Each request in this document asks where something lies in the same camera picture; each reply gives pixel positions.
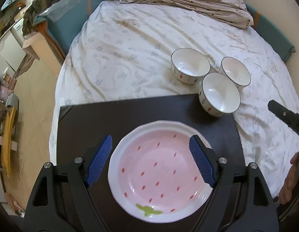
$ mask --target floor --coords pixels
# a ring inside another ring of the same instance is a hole
[[[56,80],[46,64],[35,60],[30,69],[18,77],[14,89],[20,100],[14,137],[18,149],[11,151],[12,174],[4,175],[3,181],[6,191],[23,209],[43,164],[49,161]]]

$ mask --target white bowl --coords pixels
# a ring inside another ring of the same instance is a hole
[[[201,81],[211,68],[209,61],[202,53],[190,48],[174,51],[171,62],[174,76],[186,84]]]
[[[210,73],[202,81],[199,101],[203,109],[214,117],[234,113],[241,98],[235,84],[226,76]]]
[[[219,73],[232,80],[236,87],[241,90],[251,82],[251,76],[246,66],[234,57],[225,57],[221,61]]]

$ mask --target orange stripe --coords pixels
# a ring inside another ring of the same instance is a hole
[[[91,0],[88,0],[88,14],[91,15]]]
[[[258,26],[258,22],[259,22],[260,16],[261,16],[261,14],[258,11],[254,15],[254,25],[252,26],[254,30]]]
[[[47,21],[43,21],[43,22],[39,23],[38,25],[35,26],[35,28],[38,30],[38,32],[40,32],[45,37],[47,42],[52,45],[52,47],[55,49],[55,51],[57,52],[59,57],[62,58],[61,63],[63,63],[63,61],[66,58],[66,55],[65,55],[65,53],[63,53],[63,51],[57,45],[57,43],[55,41],[53,41],[53,39],[48,35],[47,30],[46,30],[47,29]]]

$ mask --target dark tabletop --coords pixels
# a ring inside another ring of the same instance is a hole
[[[57,165],[68,164],[74,158],[82,156],[87,148],[96,145],[106,135],[113,138],[113,152],[119,141],[130,131],[157,120],[180,121],[190,125],[210,142],[219,157],[225,157],[231,163],[245,165],[233,116],[215,118],[208,115],[201,107],[197,94],[76,105],[69,111],[67,107],[62,107],[61,115],[63,113],[65,115],[58,123]],[[89,191],[111,232],[192,230],[203,206],[189,217],[167,224],[147,223],[127,214],[112,196],[107,180],[108,167],[109,159],[98,182]],[[68,219],[82,230],[66,184],[63,185],[63,193]]]

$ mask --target strawberry plate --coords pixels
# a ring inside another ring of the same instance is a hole
[[[212,188],[203,181],[189,150],[194,128],[155,121],[127,134],[113,152],[108,180],[117,203],[130,215],[152,223],[181,220],[197,211]]]

